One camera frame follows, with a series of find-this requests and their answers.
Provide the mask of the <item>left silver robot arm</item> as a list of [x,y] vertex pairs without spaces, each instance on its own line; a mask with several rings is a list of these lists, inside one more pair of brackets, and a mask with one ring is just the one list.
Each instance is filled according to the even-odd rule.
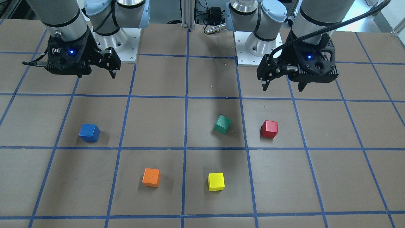
[[340,27],[353,0],[304,0],[285,43],[277,36],[287,18],[278,0],[231,0],[226,7],[226,27],[249,32],[246,47],[261,61],[256,71],[266,91],[271,81],[284,75],[303,91],[308,83],[330,83],[339,76],[331,37]]

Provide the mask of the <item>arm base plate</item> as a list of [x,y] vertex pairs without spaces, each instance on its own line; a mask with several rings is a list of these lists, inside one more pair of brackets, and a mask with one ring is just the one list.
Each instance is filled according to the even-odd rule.
[[113,35],[99,35],[92,32],[93,37],[102,50],[114,48],[122,63],[136,63],[142,29],[120,28]]
[[256,67],[265,54],[271,54],[275,48],[282,45],[280,33],[275,40],[262,41],[253,32],[234,32],[235,49],[239,66]]

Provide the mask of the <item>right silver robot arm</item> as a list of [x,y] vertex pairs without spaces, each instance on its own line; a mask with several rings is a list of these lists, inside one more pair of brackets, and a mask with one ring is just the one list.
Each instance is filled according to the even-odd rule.
[[50,36],[39,58],[22,63],[56,75],[81,78],[95,65],[115,78],[121,68],[120,53],[132,50],[125,29],[147,28],[150,22],[149,0],[86,0],[83,9],[75,0],[29,0],[28,4]]

